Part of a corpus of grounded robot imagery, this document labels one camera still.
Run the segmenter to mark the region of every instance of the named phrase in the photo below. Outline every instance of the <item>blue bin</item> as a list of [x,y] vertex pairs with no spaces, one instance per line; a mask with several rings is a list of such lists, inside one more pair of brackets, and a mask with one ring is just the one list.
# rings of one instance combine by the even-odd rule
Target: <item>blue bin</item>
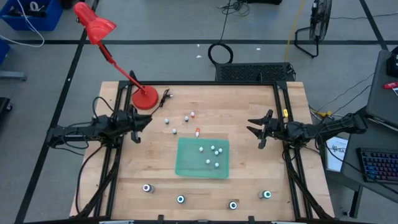
[[[21,4],[25,6],[32,0],[20,0]],[[57,23],[62,15],[62,7],[58,0],[35,0],[37,4],[46,4],[46,17],[29,17],[29,22],[37,30],[54,30]],[[8,0],[4,7],[0,11],[0,18],[3,19],[10,25],[14,30],[30,30],[25,21],[25,17],[8,16],[8,12],[12,7],[20,9],[17,0]]]
[[0,65],[6,58],[8,51],[10,50],[10,46],[5,43],[3,40],[0,40]]

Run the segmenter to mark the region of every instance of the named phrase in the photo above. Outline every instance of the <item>lamp base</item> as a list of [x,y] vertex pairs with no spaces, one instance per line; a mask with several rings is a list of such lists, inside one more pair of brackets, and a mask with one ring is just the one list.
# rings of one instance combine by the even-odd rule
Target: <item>lamp base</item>
[[147,93],[144,93],[141,90],[138,90],[132,95],[132,103],[134,106],[141,110],[149,110],[153,108],[158,100],[159,95],[157,91],[152,86],[143,86]]

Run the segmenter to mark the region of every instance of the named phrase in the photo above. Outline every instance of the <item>green plastic tray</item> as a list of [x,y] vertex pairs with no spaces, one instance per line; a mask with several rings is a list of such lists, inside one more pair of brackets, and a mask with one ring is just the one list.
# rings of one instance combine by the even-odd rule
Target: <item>green plastic tray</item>
[[[218,156],[215,151],[223,149]],[[189,177],[227,179],[229,176],[229,141],[222,139],[180,138],[175,174]]]

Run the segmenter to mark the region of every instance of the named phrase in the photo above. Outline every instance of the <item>concrete floor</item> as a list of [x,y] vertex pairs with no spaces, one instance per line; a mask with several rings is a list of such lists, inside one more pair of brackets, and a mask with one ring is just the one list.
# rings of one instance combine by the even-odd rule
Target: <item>concrete floor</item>
[[[227,0],[99,0],[96,13],[118,28],[106,40],[206,40],[219,39],[224,15],[216,7]],[[373,15],[398,11],[396,0],[366,0]],[[297,29],[309,25],[312,1],[307,0]],[[287,40],[299,0],[283,0],[279,6],[252,4],[247,17],[229,16],[224,39]],[[366,16],[357,0],[334,0],[332,17]],[[79,40],[83,31],[72,10],[64,11],[57,28],[43,32],[47,40]],[[384,40],[398,40],[396,16],[377,17]],[[0,21],[0,33],[16,40],[38,39],[31,32],[16,32]],[[308,39],[307,34],[300,36]],[[331,20],[326,40],[377,40],[367,19]],[[207,59],[208,44],[108,45],[120,66],[133,69],[140,80],[214,80],[215,68]],[[285,45],[231,44],[234,62],[281,62]],[[25,72],[26,82],[0,80],[0,96],[10,97],[14,110],[2,126],[0,135],[0,223],[12,223],[21,205],[27,184],[43,144],[58,97],[71,66],[77,45],[46,44],[34,49],[11,45],[1,70]],[[289,62],[304,82],[308,102],[319,108],[374,71],[380,45],[321,45],[320,56],[311,59],[290,46]],[[215,59],[227,60],[221,49]],[[60,117],[60,125],[86,121],[91,117],[91,101],[103,81],[122,80],[108,65],[97,47],[84,45]],[[371,79],[325,107],[336,110],[357,95]],[[363,107],[369,91],[354,100],[339,114]],[[26,222],[67,218],[82,158],[64,151],[50,150],[45,161]],[[352,191],[328,182],[336,216],[355,222],[392,223],[398,218],[396,203],[364,190],[359,217],[342,215],[351,206]]]

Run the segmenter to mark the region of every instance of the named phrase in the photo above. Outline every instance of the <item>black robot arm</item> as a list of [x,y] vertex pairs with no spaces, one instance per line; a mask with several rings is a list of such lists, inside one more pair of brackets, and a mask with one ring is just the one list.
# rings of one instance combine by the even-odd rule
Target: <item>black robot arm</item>
[[94,117],[89,125],[75,127],[57,126],[47,133],[47,144],[55,147],[72,141],[99,141],[102,144],[113,142],[118,136],[131,131],[131,139],[140,143],[137,132],[142,131],[152,121],[151,115],[137,114],[132,105],[127,111],[116,111],[110,117]]
[[272,113],[273,111],[269,110],[263,118],[248,120],[253,124],[264,125],[262,130],[250,126],[247,127],[261,140],[259,149],[263,149],[266,146],[267,137],[282,140],[294,147],[302,147],[317,136],[321,136],[326,140],[342,132],[362,134],[368,128],[359,113],[349,113],[341,119],[315,125],[296,121],[283,123],[282,119],[272,118]]

